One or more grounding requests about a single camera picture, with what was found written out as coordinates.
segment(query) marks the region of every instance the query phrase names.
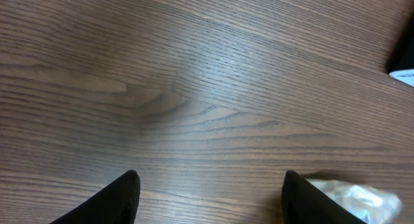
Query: black object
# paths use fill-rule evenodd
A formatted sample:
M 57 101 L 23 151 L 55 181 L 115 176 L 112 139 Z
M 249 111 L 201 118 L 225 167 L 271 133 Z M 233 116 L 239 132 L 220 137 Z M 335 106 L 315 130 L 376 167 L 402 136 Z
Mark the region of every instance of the black object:
M 139 199 L 140 178 L 130 170 L 52 224 L 133 224 Z
M 286 172 L 281 201 L 286 224 L 365 224 L 292 170 Z
M 393 78 L 414 86 L 414 15 L 388 60 L 387 71 Z

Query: wooden table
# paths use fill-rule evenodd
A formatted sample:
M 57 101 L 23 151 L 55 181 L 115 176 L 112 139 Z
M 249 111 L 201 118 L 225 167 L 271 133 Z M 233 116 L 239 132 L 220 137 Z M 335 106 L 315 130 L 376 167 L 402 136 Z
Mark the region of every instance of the wooden table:
M 129 169 L 137 223 L 281 223 L 286 170 L 396 192 L 414 0 L 1 0 L 0 223 L 48 223 Z

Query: white label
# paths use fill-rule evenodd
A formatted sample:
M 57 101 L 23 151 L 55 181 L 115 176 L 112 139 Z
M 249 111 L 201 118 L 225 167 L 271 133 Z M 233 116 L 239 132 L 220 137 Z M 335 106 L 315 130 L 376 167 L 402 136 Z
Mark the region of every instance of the white label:
M 401 71 L 394 71 L 389 74 L 393 78 L 404 82 L 410 86 L 414 86 L 414 69 L 404 69 Z

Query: crumpled plastic packaging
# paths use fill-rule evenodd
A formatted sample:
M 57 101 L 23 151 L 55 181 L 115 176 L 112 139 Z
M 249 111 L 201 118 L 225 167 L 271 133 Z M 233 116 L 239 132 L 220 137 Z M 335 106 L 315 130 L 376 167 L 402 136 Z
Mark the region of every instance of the crumpled plastic packaging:
M 368 224 L 392 223 L 401 210 L 397 195 L 366 185 L 307 179 L 346 211 Z

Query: wood grain pattern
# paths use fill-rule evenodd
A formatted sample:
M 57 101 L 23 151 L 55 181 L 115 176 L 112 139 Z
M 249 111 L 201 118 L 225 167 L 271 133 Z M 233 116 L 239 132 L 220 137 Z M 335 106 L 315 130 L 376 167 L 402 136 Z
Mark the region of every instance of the wood grain pattern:
M 0 223 L 47 223 L 129 169 L 137 223 L 281 223 L 286 170 L 395 191 L 412 0 L 0 0 Z

